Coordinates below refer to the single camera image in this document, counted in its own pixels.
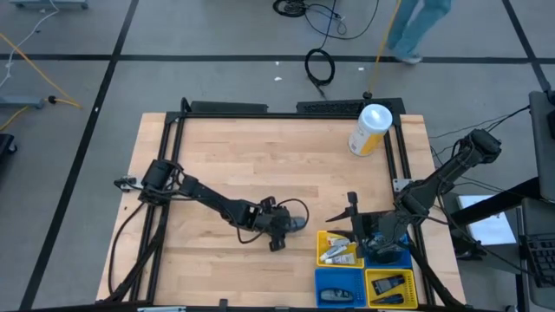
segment shoe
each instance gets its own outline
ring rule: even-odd
[[[420,56],[420,55],[411,55],[411,56],[405,57],[405,58],[395,57],[395,59],[397,59],[398,61],[410,64],[410,65],[416,65],[419,62],[422,62],[423,57]]]

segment wooden table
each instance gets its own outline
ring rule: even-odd
[[[156,158],[164,118],[164,114],[143,115],[129,174],[142,177]],[[360,211],[393,208],[383,143],[369,157],[353,155],[347,141],[355,124],[355,120],[187,119],[180,151],[186,173],[228,198],[252,202],[270,195],[277,201],[300,198],[310,208],[310,222],[303,231],[287,236],[284,250],[270,252],[266,235],[252,244],[240,244],[235,229],[217,212],[199,203],[172,203],[155,304],[214,306],[220,298],[227,298],[232,306],[315,307],[317,231],[350,229],[348,220],[324,221],[343,211],[349,191],[358,193]],[[403,115],[402,124],[413,178],[425,178],[434,163],[424,120],[420,115]],[[396,140],[392,141],[397,156]],[[122,195],[114,233],[139,205],[138,195]],[[288,208],[292,214],[304,215],[300,206]],[[114,285],[136,260],[145,212],[122,232]],[[444,219],[436,209],[431,216]],[[448,228],[426,221],[422,231],[430,266],[454,297],[464,302]],[[253,236],[242,234],[243,239]],[[109,255],[99,299],[108,296],[108,260]],[[148,264],[140,298],[145,297],[149,273]],[[415,274],[419,300],[424,303],[418,268]]]

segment person's leg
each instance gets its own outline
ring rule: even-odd
[[[415,48],[424,34],[450,10],[451,0],[424,0],[424,7],[405,29],[401,40],[395,45],[395,56],[400,59],[414,57]]]
[[[393,49],[395,45],[401,40],[402,33],[407,28],[408,20],[413,15],[418,0],[402,0],[401,6],[395,15],[393,25],[388,35],[388,48]]]

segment yellow bin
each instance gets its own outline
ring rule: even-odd
[[[415,276],[412,270],[406,269],[366,269],[364,272],[366,280],[366,300],[368,306],[373,309],[416,309],[418,308],[418,297],[416,296]],[[402,275],[405,283],[394,287],[381,295],[375,293],[372,281]],[[387,296],[402,294],[404,302],[400,304],[374,304],[374,300]]]
[[[316,265],[319,267],[327,268],[350,268],[350,269],[363,269],[364,259],[356,259],[355,264],[327,264],[324,261],[320,261],[320,256],[328,251],[330,246],[328,246],[328,237],[339,237],[344,238],[337,234],[328,233],[327,231],[318,231],[316,238]],[[349,253],[354,253],[356,255],[356,245],[350,244],[347,246],[347,250],[342,252],[341,255],[346,255]]]

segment plastic container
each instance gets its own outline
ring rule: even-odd
[[[382,141],[383,135],[391,127],[393,115],[379,104],[366,106],[349,137],[349,149],[357,156],[368,156]]]
[[[316,247],[316,265],[319,267],[326,267],[326,268],[351,268],[351,269],[363,269],[364,268],[364,259],[356,259],[355,264],[327,264],[324,261],[320,260],[320,256],[328,251],[330,246],[328,246],[328,237],[339,237],[342,236],[337,234],[331,234],[327,231],[318,231],[317,233],[317,247]],[[349,253],[356,254],[356,245],[350,244],[347,246],[347,250],[342,252],[341,255],[346,255]]]
[[[366,298],[368,306],[373,309],[416,309],[418,308],[418,297],[416,296],[415,276],[412,270],[407,269],[367,269],[364,272],[366,276]],[[372,281],[382,278],[402,275],[405,283],[394,287],[381,295],[377,295],[372,285]],[[394,294],[402,294],[404,303],[400,304],[374,304],[374,300],[382,299]]]
[[[359,269],[325,269],[314,271],[316,305],[319,308],[362,308],[366,307],[364,289],[364,270]],[[350,303],[328,303],[320,300],[320,292],[324,289],[343,289],[353,294]]]
[[[402,238],[402,242],[408,244],[408,237],[407,234]],[[366,257],[366,268],[367,269],[412,269],[413,268],[413,260],[410,256],[410,251],[408,249],[403,250],[400,252],[401,257],[399,260],[393,263],[378,263],[374,261],[370,256]]]

